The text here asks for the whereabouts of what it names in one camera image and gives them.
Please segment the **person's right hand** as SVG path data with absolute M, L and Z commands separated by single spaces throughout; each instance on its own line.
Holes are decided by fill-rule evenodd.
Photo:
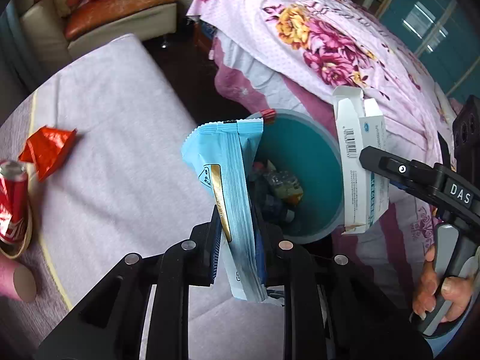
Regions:
M 420 281 L 412 300 L 413 313 L 421 320 L 424 320 L 426 313 L 432 312 L 436 306 L 435 292 L 439 287 L 439 279 L 433 268 L 434 257 L 435 246 L 432 244 L 425 254 Z M 473 294 L 473 281 L 473 277 L 467 279 L 448 277 L 442 282 L 442 297 L 451 302 L 451 307 L 441 320 L 442 323 L 457 320 L 464 313 Z

